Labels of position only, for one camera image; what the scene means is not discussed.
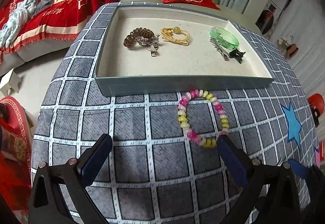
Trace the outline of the black claw hair clip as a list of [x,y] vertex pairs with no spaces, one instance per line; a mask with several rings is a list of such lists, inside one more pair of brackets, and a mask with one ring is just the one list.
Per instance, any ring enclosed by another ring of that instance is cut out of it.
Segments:
[[229,58],[233,58],[233,59],[236,59],[236,61],[238,61],[240,64],[242,63],[242,58],[243,56],[245,55],[246,52],[241,52],[239,51],[238,49],[233,49],[228,57]]

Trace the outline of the silver hair clip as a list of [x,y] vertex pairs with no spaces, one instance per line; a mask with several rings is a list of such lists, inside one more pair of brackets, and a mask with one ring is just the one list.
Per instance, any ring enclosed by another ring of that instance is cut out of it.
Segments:
[[225,61],[228,61],[228,55],[222,50],[221,46],[218,44],[218,42],[214,39],[214,38],[210,38],[210,42],[211,44],[213,44],[213,46],[216,48],[216,50],[221,54],[221,56],[223,57],[223,59]]

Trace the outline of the green jade bangle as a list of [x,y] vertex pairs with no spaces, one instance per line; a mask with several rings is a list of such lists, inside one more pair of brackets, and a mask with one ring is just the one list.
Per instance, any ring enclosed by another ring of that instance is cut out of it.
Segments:
[[232,51],[239,47],[239,41],[237,38],[223,28],[212,27],[209,35],[211,38],[215,39],[219,45],[228,50]]

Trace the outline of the silver tassel charm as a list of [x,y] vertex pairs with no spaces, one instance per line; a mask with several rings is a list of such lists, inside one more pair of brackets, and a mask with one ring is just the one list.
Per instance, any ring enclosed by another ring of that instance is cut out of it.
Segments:
[[137,42],[141,46],[144,46],[150,52],[152,57],[156,57],[158,55],[159,34],[156,34],[151,38],[145,38],[143,36],[137,37]]

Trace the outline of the grey jewelry tray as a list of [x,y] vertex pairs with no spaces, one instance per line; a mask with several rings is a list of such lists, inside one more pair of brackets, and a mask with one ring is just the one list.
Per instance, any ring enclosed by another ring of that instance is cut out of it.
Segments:
[[[153,50],[123,44],[138,27],[160,34],[162,28],[175,26],[190,33],[189,45],[159,40],[158,49]],[[210,42],[214,27],[238,39],[238,49],[244,53],[242,62],[222,58]],[[275,76],[248,37],[247,30],[216,15],[163,4],[121,3],[102,36],[95,80],[107,97],[265,88]]]

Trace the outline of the red round tray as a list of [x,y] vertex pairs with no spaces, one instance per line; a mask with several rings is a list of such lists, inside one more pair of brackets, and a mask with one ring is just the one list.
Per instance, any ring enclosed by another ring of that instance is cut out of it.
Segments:
[[25,109],[11,96],[2,98],[1,104],[5,106],[7,111],[7,120],[5,121],[1,117],[1,127],[24,139],[28,148],[31,149],[31,132]]

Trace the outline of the grey plaid tablecloth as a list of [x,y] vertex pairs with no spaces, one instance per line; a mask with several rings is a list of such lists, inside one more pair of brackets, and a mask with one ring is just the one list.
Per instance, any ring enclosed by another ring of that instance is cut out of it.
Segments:
[[[234,206],[236,187],[216,148],[183,136],[180,92],[104,97],[95,65],[119,3],[101,6],[70,46],[49,85],[32,146],[31,171],[80,155],[104,133],[113,148],[90,197],[110,223],[219,223]],[[274,76],[262,89],[216,90],[229,137],[251,158],[270,165],[295,159],[310,166],[318,145],[301,84],[275,46],[238,27]]]

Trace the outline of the small white stool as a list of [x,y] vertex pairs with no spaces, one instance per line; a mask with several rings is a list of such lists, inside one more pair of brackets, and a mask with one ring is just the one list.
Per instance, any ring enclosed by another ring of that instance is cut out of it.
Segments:
[[15,73],[14,68],[1,78],[1,93],[4,96],[9,96],[12,91],[18,93],[19,85],[22,78]]

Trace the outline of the light blue clothes pile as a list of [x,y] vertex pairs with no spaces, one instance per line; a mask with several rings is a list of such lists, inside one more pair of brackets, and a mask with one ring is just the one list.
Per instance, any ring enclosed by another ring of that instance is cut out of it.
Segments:
[[1,29],[1,48],[8,48],[25,24],[38,13],[54,4],[54,0],[23,0],[9,14]]

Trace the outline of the red covered sofa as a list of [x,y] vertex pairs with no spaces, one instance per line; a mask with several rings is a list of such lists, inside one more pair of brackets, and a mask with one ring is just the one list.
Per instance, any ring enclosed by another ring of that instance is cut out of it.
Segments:
[[[21,1],[5,0],[1,4],[1,29]],[[1,75],[37,57],[69,47],[98,8],[116,1],[54,0],[54,4],[25,24],[8,48],[1,48]]]

